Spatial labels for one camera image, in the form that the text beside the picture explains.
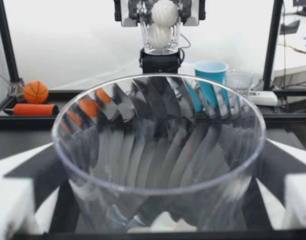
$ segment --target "cable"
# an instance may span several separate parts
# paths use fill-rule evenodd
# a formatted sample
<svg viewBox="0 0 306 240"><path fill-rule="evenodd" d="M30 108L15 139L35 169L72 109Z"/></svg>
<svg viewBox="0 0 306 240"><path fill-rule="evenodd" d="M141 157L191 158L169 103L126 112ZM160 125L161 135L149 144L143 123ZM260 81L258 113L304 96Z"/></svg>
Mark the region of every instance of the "cable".
<svg viewBox="0 0 306 240"><path fill-rule="evenodd" d="M287 43L286 43L286 37L285 37L285 4L284 1L282 2L283 5L283 37L284 37L284 76L283 76L283 88L285 88L286 85L286 77L287 77Z"/></svg>
<svg viewBox="0 0 306 240"><path fill-rule="evenodd" d="M181 64L183 63L184 59L185 59L185 52L182 48L179 48L178 49L180 52L182 52L182 58L180 59L180 62L179 62L179 67L181 67Z"/></svg>
<svg viewBox="0 0 306 240"><path fill-rule="evenodd" d="M3 77L1 74L0 74L0 78L3 79L9 86L11 85L9 81L5 77Z"/></svg>
<svg viewBox="0 0 306 240"><path fill-rule="evenodd" d="M190 40L188 40L187 37L184 36L182 33L180 33L180 35L181 35L182 38L184 38L184 39L187 41L187 43L188 43L188 46L181 46L180 48L182 48L182 49L188 49L188 48L190 48L190 47L191 47L191 42L190 42Z"/></svg>

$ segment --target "cup rim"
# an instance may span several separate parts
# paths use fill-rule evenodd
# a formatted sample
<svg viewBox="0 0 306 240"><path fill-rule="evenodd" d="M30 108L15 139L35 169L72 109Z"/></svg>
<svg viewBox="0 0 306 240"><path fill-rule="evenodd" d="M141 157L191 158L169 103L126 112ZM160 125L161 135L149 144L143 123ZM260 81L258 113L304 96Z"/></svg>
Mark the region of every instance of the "cup rim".
<svg viewBox="0 0 306 240"><path fill-rule="evenodd" d="M210 64L210 63L219 63L219 64L223 64L223 70L218 70L218 71L205 71L205 70L201 70L201 68L198 67L198 65L201 64ZM226 72L229 69L229 65L223 61L217 61L217 60L200 60L200 61L196 61L194 64L194 69L202 72L202 73L210 73L210 74L218 74L218 73L223 73Z"/></svg>
<svg viewBox="0 0 306 240"><path fill-rule="evenodd" d="M204 182L199 182L199 183L194 183L192 185L188 186L180 186L180 187L171 187L171 188L143 188L143 187L132 187L132 186L124 186L112 182L108 182L106 180L94 177L86 173L85 171L79 169L75 164L73 164L64 154L64 152L61 149L61 146L59 144L59 138L58 138L58 129L61 123L61 120L63 119L64 114L68 111L70 106L83 98L84 96L92 93L93 91L97 90L98 88L102 88L104 86L113 84L113 83L118 83L122 82L125 80L129 79L134 79L134 78L143 78L143 77L175 77L175 78L191 78L197 81L202 81L206 82L212 85L215 85L217 87L220 87L222 89L225 89L229 92L233 92L235 95L239 96L241 99L243 99L248 106L253 110L254 114L257 116L258 122L259 122L259 127L260 127L260 139L259 139L259 144L256 147L256 149L253 151L253 153L246 159L241 165L236 167L235 169L220 175L218 177L215 177L211 180L204 181ZM260 110L246 97L243 95L239 94L238 92L234 91L233 89L205 79L201 77L196 77L192 75L184 75L184 74L168 74L168 73L149 73L149 74L140 74L140 75L133 75L133 76L127 76L127 77L122 77L122 78L117 78L113 80L106 81L104 83L98 84L88 90L85 90L72 98L60 111L60 113L57 115L55 122L53 124L52 130L51 130L51 138L53 141L53 146L55 148L55 151L57 152L59 158L61 159L63 165L65 168L70 169L74 174L77 176L81 177L87 182L93 183L96 186L103 187L106 189L109 189L111 191L117 191L117 192L122 192L122 193L128 193L128 194L137 194L140 196L170 196L170 195L176 195L176 194L187 194L187 193L192 193L196 191L201 191L205 190L211 187L214 187L216 185L222 184L224 182L230 181L233 177L238 176L241 174L245 169L247 169L260 155L264 144L266 140L266 124L264 121L264 118L260 112Z"/></svg>

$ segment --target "black mount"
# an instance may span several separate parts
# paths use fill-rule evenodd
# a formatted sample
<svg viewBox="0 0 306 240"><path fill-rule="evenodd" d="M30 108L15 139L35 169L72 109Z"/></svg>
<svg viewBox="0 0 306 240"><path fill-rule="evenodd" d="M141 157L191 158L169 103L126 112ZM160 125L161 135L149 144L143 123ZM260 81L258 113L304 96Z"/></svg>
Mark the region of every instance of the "black mount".
<svg viewBox="0 0 306 240"><path fill-rule="evenodd" d="M144 74L173 73L177 74L181 66L180 51L168 55L151 55L140 51L139 65Z"/></svg>

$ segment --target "white power strip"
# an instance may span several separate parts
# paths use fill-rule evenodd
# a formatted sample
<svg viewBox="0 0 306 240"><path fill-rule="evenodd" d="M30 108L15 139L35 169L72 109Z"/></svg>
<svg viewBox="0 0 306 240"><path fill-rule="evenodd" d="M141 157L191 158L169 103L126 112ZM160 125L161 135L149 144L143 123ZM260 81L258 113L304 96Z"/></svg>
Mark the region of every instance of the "white power strip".
<svg viewBox="0 0 306 240"><path fill-rule="evenodd" d="M255 105L277 107L278 97L272 91L250 91L248 97Z"/></svg>

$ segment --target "desk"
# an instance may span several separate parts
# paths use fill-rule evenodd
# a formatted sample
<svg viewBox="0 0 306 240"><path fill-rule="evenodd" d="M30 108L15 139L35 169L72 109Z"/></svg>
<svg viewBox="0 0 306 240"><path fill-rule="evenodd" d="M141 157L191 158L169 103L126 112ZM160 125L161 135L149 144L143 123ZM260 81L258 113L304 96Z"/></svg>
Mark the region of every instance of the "desk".
<svg viewBox="0 0 306 240"><path fill-rule="evenodd" d="M285 21L287 18L294 18L294 15L285 16ZM285 35L286 44L292 44L296 40L304 37L306 35L306 17L296 16L297 19L300 19L300 24L297 33ZM284 42L284 36L280 35L278 37L278 42ZM286 48L286 75L293 75L302 72L306 72L306 54L300 53L293 50L290 47ZM278 45L275 52L275 61L274 61L274 77L284 76L284 46Z"/></svg>

